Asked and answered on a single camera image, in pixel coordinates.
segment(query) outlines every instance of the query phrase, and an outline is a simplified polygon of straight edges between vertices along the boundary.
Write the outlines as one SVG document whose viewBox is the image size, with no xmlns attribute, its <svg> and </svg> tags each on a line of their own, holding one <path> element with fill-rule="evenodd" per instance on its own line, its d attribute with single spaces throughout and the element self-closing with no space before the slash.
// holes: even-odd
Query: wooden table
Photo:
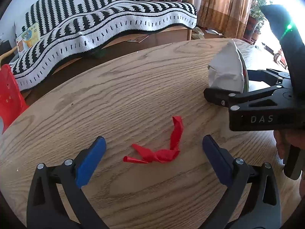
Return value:
<svg viewBox="0 0 305 229">
<path fill-rule="evenodd" d="M 192 40 L 129 54 L 76 76 L 30 106 L 4 133 L 0 146 L 0 189 L 21 221 L 26 222 L 37 164 L 59 165 L 102 135 L 108 149 L 83 191 L 110 228 L 198 228 L 225 191 L 202 151 L 206 134 L 248 164 L 272 164 L 285 221 L 300 201 L 299 183 L 283 174 L 272 131 L 232 132 L 228 109 L 203 97 L 207 66 L 227 42 Z M 253 46 L 235 42 L 249 69 L 279 68 Z M 173 162 L 122 161 L 126 155 L 139 157 L 132 143 L 167 148 L 173 115 L 181 115 L 185 127 L 181 153 Z"/>
</svg>

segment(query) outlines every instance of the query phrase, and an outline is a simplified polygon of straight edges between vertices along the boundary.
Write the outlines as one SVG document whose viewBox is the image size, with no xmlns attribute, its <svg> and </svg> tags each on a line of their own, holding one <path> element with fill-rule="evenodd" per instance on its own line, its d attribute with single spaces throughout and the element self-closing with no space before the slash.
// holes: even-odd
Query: shoe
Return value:
<svg viewBox="0 0 305 229">
<path fill-rule="evenodd" d="M 201 33 L 202 35 L 204 35 L 203 31 L 202 31 L 199 27 L 193 28 L 192 31 L 193 31 L 194 33 Z"/>
<path fill-rule="evenodd" d="M 201 40 L 201 39 L 204 39 L 204 34 L 194 33 L 194 34 L 192 34 L 192 38 L 195 39 L 195 40 Z"/>
</svg>

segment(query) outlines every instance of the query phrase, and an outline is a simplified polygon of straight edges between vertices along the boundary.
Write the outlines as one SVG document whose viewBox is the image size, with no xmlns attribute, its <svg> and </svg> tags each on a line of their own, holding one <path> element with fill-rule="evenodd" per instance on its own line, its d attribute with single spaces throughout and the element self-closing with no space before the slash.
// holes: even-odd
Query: brown plant pot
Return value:
<svg viewBox="0 0 305 229">
<path fill-rule="evenodd" d="M 258 24 L 258 20 L 249 16 L 248 22 L 247 22 L 247 25 L 246 25 L 246 29 L 245 29 L 245 33 L 244 33 L 244 38 L 245 39 L 251 40 L 253 32 L 254 32 L 257 24 Z"/>
<path fill-rule="evenodd" d="M 258 37 L 260 36 L 260 32 L 255 30 L 253 35 L 252 35 L 252 39 L 257 41 Z"/>
</svg>

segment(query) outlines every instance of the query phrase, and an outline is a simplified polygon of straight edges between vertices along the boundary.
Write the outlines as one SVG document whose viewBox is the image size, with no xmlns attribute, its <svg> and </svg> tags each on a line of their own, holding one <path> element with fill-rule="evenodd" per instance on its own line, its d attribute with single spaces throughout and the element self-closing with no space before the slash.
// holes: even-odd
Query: brown curtain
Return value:
<svg viewBox="0 0 305 229">
<path fill-rule="evenodd" d="M 197 24 L 242 39 L 252 0 L 202 0 Z"/>
</svg>

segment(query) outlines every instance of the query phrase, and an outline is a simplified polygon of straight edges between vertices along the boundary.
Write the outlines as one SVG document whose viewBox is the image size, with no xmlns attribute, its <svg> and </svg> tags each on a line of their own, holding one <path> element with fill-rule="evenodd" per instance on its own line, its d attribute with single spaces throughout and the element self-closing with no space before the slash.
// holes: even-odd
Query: blue gripper pad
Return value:
<svg viewBox="0 0 305 229">
<path fill-rule="evenodd" d="M 76 169 L 75 183 L 78 188 L 85 186 L 97 168 L 100 160 L 106 152 L 106 141 L 103 137 L 98 136 L 93 144 L 86 149 L 86 156 Z"/>
<path fill-rule="evenodd" d="M 233 161 L 231 154 L 223 148 L 220 148 L 211 135 L 206 135 L 202 140 L 202 148 L 211 163 L 219 181 L 230 187 L 233 182 Z"/>
</svg>

